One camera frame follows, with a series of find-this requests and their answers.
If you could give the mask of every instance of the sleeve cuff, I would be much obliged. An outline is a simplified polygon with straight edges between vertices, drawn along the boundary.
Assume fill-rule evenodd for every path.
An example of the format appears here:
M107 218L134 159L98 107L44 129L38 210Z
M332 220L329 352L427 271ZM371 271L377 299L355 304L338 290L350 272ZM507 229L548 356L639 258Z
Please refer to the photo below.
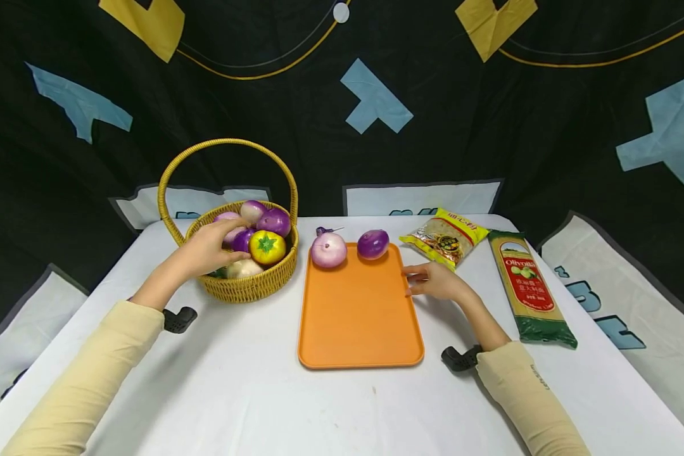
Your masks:
M165 316L154 308L119 301L104 317L101 325L144 344L160 335L165 326Z
M524 349L521 342L512 341L494 351L486 351L476 355L476 370L485 385L497 385L509 376L511 371L527 368L535 361Z

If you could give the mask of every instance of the red onion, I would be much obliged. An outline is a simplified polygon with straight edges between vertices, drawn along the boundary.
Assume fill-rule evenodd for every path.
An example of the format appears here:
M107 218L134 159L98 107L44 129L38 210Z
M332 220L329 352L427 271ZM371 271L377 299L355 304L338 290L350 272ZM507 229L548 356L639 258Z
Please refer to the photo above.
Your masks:
M252 224L255 224L255 222L257 222L267 210L268 209L266 206L262 205L255 199L250 199L241 206L241 217Z
M390 236L385 230L370 230L357 241L357 254L366 260L377 260L385 255Z
M312 261L320 268L334 268L347 258L347 244L339 234L323 232L312 243Z
M241 218L241 216L236 214L236 212L228 211L216 215L215 218L213 218L213 221L217 222L218 220L232 220L236 218ZM230 232L228 232L228 234L225 235L225 238L223 238L223 242L225 242L226 244L231 244L233 242L233 239L235 239L238 235L238 233L243 230L245 230L245 228L242 226L236 227L235 229L231 230Z
M289 231L292 230L292 224L289 220L289 215L280 210L278 207L272 207L263 213L260 219L256 222L256 229L272 231L281 237L286 237Z
M232 249L236 251L249 251L249 239L256 232L254 229L245 229L233 239Z

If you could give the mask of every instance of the black clip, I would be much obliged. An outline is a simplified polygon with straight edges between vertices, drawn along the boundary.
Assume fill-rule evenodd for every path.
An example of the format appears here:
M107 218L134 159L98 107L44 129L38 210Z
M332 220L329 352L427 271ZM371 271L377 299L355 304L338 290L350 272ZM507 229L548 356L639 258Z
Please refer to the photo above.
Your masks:
M187 331L190 323L198 318L198 313L190 307L181 308L177 315L166 308L164 308L161 312L165 316L165 331L175 334L182 334Z
M453 372L463 372L471 369L473 366L478 364L476 355L482 352L481 345L474 345L474 347L464 353L458 353L458 351L449 346L446 350L443 350L441 354L441 360L443 364L451 369Z

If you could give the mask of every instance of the beige sleeve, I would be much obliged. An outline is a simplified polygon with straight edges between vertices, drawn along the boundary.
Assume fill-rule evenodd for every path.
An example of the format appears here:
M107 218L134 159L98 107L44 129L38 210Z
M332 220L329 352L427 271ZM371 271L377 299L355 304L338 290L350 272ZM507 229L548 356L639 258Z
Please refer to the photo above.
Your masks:
M590 455L520 342L480 353L477 359L482 383L514 423L532 456Z
M118 302L1 454L82 454L122 381L154 344L164 321L154 308Z

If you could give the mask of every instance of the pasta package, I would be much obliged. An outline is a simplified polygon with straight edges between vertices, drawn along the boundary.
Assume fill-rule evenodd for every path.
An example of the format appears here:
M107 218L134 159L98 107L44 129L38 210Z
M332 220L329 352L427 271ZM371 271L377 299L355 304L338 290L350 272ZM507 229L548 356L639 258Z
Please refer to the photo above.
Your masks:
M507 292L521 341L562 342L578 347L521 232L491 231L491 250Z
M428 259L456 270L456 266L487 234L489 230L485 227L438 208L435 217L408 236L400 236L400 240L419 248Z

